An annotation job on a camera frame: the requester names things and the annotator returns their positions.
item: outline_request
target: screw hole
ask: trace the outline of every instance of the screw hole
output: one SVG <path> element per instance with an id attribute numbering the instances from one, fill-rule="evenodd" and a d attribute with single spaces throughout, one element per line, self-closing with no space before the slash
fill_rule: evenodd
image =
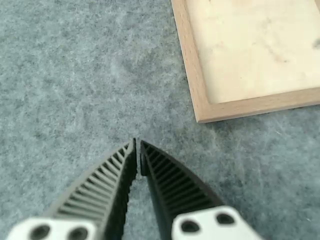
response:
<path id="1" fill-rule="evenodd" d="M 235 220 L 228 214 L 221 213 L 219 214 L 216 219 L 220 224 L 233 224 L 235 223 Z"/>
<path id="2" fill-rule="evenodd" d="M 194 221 L 186 220 L 181 224 L 181 229 L 185 233 L 195 233 L 200 230 L 200 227 Z"/>
<path id="3" fill-rule="evenodd" d="M 31 240 L 41 240 L 44 239 L 50 231 L 50 227 L 48 225 L 40 225 L 34 228 L 31 232 L 30 239 Z"/>
<path id="4" fill-rule="evenodd" d="M 70 232 L 68 240 L 85 240 L 87 236 L 88 231 L 84 227 L 78 227 Z"/>

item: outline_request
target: wooden frame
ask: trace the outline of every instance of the wooden frame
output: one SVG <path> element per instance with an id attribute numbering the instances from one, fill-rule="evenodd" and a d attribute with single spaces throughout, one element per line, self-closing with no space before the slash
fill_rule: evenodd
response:
<path id="1" fill-rule="evenodd" d="M 320 87 L 244 100 L 210 103 L 189 20 L 186 0 L 171 0 L 195 118 L 198 123 L 221 121 L 320 104 Z"/>

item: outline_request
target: wooden tray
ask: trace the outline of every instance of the wooden tray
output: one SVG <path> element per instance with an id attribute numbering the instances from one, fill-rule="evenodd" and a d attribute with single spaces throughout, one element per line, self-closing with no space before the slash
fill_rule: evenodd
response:
<path id="1" fill-rule="evenodd" d="M 171 1 L 197 122 L 320 104 L 320 0 Z"/>

